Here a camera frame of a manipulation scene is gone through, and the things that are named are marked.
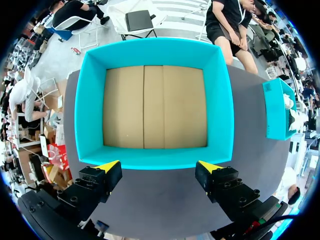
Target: man's hand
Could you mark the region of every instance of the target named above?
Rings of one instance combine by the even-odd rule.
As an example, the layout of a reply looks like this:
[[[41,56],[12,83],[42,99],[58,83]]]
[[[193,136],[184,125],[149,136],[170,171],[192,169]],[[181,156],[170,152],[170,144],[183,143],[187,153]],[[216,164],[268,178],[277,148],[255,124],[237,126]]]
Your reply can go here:
[[[241,38],[239,47],[244,51],[248,51],[248,45],[247,45],[246,38]]]
[[[266,29],[266,30],[272,30],[273,29],[272,26],[268,25],[268,24],[264,25],[263,28]]]
[[[229,32],[229,35],[230,35],[230,38],[231,38],[231,42],[232,42],[234,45],[239,46],[239,45],[240,45],[240,39],[239,39],[239,37],[237,36],[237,34],[235,33],[235,31]]]

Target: desk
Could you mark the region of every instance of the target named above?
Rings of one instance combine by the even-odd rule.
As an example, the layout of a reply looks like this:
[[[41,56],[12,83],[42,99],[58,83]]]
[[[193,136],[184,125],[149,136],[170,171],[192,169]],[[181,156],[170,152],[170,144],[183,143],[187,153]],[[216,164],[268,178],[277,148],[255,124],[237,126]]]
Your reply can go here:
[[[277,189],[288,158],[290,140],[266,138],[263,78],[228,66],[234,104],[232,166],[265,201]],[[67,81],[64,101],[64,136],[74,179],[89,164],[79,162],[75,143],[75,95],[79,71]],[[106,203],[91,215],[109,225],[108,233],[145,240],[194,236],[230,223],[217,203],[212,204],[195,179],[195,169],[122,170],[123,178]]]
[[[24,117],[24,116],[25,116],[24,113],[18,112],[16,114],[15,123],[12,124],[12,121],[10,122],[10,125],[12,127],[11,130],[14,131],[14,133],[15,133],[15,137],[12,138],[12,143],[15,144],[16,149],[25,148],[28,146],[33,146],[33,145],[37,145],[37,144],[41,143],[40,141],[32,141],[31,139],[28,139],[28,140],[30,140],[29,142],[20,143],[19,117]],[[40,119],[40,134],[44,134],[44,119],[43,118]]]

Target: black t-shirt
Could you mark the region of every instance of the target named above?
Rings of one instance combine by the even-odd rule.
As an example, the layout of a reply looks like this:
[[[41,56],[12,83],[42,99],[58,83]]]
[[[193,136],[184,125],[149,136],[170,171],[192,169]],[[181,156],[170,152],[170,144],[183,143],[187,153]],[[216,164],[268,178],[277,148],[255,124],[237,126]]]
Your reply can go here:
[[[269,24],[271,25],[272,22],[269,18],[269,15],[267,13],[267,10],[265,9],[265,7],[260,3],[260,2],[255,2],[255,8],[259,9],[261,14],[260,15],[256,15],[256,17],[260,20],[262,20],[262,22],[264,22],[265,24]]]
[[[239,23],[241,21],[241,13],[239,10],[239,3],[238,0],[214,0],[215,2],[222,3],[224,5],[222,9],[222,13],[225,16],[226,20],[232,27],[232,29],[236,32],[239,32]],[[245,28],[248,27],[249,22],[252,18],[250,12],[245,11],[244,19],[241,22],[241,25]],[[206,13],[206,25],[207,27],[218,25],[219,21],[215,14],[213,13],[213,4],[208,9]]]
[[[62,8],[60,8],[53,17],[53,27],[55,28],[59,24],[61,24],[63,21],[69,19],[73,16],[78,16],[83,19],[92,20],[95,16],[95,14],[92,11],[85,11],[82,10],[81,7],[84,4],[82,2],[79,2],[77,0],[72,0],[67,2]],[[88,25],[89,22],[79,20],[72,26],[66,28],[66,30],[78,30],[84,28],[86,25]]]

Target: cardboard box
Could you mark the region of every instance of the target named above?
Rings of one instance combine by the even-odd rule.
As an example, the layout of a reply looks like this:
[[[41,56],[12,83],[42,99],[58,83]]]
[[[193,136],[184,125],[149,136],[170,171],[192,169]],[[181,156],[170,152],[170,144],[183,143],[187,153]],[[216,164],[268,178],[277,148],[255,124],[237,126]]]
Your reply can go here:
[[[33,28],[33,31],[37,34],[42,34],[44,30],[45,30],[45,27],[40,22],[38,22]]]
[[[50,109],[55,110],[56,112],[63,112],[63,102],[65,99],[65,94],[66,94],[66,88],[67,88],[67,81],[68,80],[63,80],[60,82],[57,82],[57,88],[58,91],[46,96],[45,103]],[[44,93],[50,92],[52,89],[45,89]]]
[[[42,166],[42,169],[43,169],[43,172],[44,172],[44,176],[45,176],[45,179],[48,181],[48,183],[52,183],[52,181],[50,180],[50,172],[51,172],[51,169],[53,168],[53,165],[52,164],[46,164],[46,165],[43,165]]]
[[[143,66],[108,71],[103,101],[104,145],[143,149],[143,86]]]
[[[44,130],[43,130],[43,134],[47,139],[52,139],[54,138],[55,134],[56,134],[56,130],[50,126],[45,126]]]
[[[206,147],[203,71],[179,66],[108,70],[103,141],[105,146],[136,149]]]
[[[49,179],[50,181],[56,183],[59,187],[66,188],[67,182],[65,181],[65,175],[65,171],[62,171],[59,166],[53,165],[49,174]]]
[[[40,131],[39,130],[35,131],[34,137],[35,137],[36,141],[40,141],[40,136],[39,135],[40,135]]]

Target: man in black t-shirt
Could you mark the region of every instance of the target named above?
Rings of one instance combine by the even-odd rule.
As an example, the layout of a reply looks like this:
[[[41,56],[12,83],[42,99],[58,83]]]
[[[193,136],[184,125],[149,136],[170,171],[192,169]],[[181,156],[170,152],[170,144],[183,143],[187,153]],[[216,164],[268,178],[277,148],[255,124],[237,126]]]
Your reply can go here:
[[[221,48],[226,64],[232,64],[234,55],[247,72],[258,74],[247,45],[247,27],[254,11],[253,0],[213,0],[206,14],[206,32]]]
[[[96,5],[104,5],[107,0],[101,0],[96,3],[84,4],[78,0],[70,0],[64,3],[62,0],[55,0],[49,7],[49,11],[54,13],[53,16],[53,27],[57,27],[59,24],[65,20],[78,16],[83,19],[92,20],[95,16],[100,19],[101,25],[104,25],[110,17],[104,17],[103,11]],[[88,21],[78,20],[73,25],[69,26],[65,30],[73,31],[84,28],[89,24]]]

